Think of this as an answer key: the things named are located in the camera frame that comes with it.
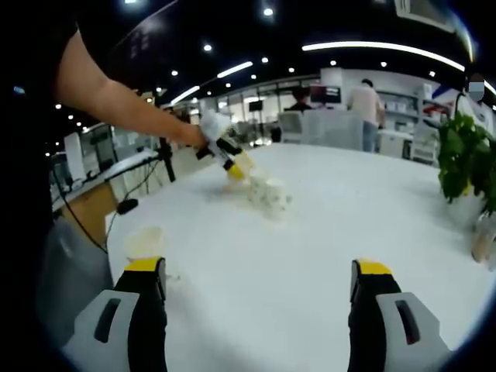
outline person's arm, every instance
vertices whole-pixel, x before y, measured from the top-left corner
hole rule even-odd
[[[384,108],[382,107],[382,102],[381,99],[379,98],[379,95],[376,93],[376,109],[377,109],[377,118],[379,120],[379,128],[384,128],[386,125],[386,112]]]
[[[198,126],[183,123],[109,79],[89,55],[79,32],[69,40],[60,61],[56,95],[63,104],[108,124],[198,148],[205,145]]]

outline plant pot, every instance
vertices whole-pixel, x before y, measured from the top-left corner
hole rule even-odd
[[[461,195],[448,204],[448,215],[456,227],[463,230],[472,230],[484,208],[482,195],[475,196],[474,188],[468,195]]]

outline yellow tape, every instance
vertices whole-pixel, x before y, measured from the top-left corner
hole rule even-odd
[[[230,177],[234,178],[237,181],[242,181],[245,177],[241,169],[236,164],[230,167],[227,173]]]
[[[160,256],[139,258],[126,267],[126,271],[155,271],[157,269],[157,263],[161,258]]]
[[[391,270],[389,270],[386,266],[384,266],[382,263],[378,262],[373,262],[370,260],[366,260],[364,258],[360,258],[359,260],[356,260],[358,264],[360,265],[360,273],[364,275],[371,275],[371,274],[389,274],[392,275]]]

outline potted plant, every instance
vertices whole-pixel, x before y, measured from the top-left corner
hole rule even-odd
[[[462,229],[496,211],[496,142],[468,115],[456,113],[439,128],[439,180],[449,214]]]

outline white table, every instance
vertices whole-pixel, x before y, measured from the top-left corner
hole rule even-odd
[[[170,370],[346,370],[350,268],[357,257],[391,268],[441,321],[448,347],[474,327],[494,275],[470,257],[445,219],[437,172],[374,154],[272,145],[250,155],[287,184],[294,204],[272,222],[241,195],[221,196],[218,165],[140,199],[114,221],[112,275],[124,241],[164,232]]]

